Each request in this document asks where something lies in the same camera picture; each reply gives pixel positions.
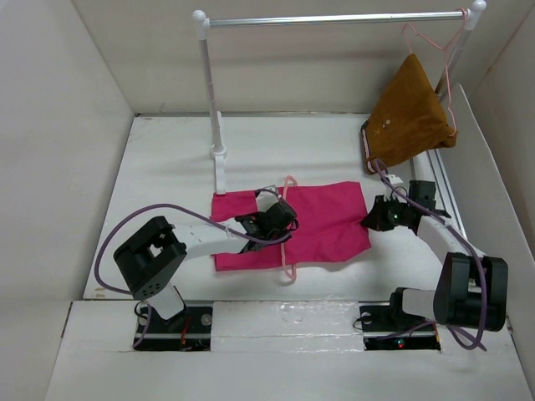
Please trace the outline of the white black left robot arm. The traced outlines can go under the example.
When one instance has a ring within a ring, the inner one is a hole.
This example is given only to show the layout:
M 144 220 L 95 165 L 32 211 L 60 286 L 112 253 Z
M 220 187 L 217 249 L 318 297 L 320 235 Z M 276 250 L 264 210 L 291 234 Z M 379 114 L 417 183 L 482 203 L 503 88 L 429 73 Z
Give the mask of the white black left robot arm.
M 266 211 L 197 226 L 173 226 L 164 216 L 145 223 L 114 253 L 122 277 L 137 301 L 147 302 L 168 331 L 186 323 L 186 304 L 171 285 L 184 261 L 219 254 L 244 254 L 287 241 L 298 227 L 297 213 L 278 200 Z

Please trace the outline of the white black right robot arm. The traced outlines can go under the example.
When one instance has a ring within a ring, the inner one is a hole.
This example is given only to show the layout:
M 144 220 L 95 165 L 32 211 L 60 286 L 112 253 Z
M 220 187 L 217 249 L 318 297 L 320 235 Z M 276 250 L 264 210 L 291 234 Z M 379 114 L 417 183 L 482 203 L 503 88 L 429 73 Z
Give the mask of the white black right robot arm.
M 377 195 L 361 225 L 377 232 L 403 226 L 422 240 L 442 263 L 434 290 L 398 287 L 386 318 L 404 329 L 416 318 L 440 325 L 500 331 L 507 315 L 508 266 L 485 255 L 451 224 L 451 215 L 436 208 L 436 184 L 413 180 L 408 195 Z

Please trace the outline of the pink trousers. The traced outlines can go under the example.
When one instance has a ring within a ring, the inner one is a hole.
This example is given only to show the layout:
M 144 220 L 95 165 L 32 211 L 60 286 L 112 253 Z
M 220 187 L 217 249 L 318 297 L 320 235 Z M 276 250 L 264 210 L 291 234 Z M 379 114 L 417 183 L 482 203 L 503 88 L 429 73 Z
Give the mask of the pink trousers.
M 292 238 L 283 245 L 243 255 L 215 255 L 217 272 L 344 262 L 371 248 L 368 230 L 361 226 L 367 208 L 360 183 L 291 186 L 286 201 L 296 211 L 299 224 Z

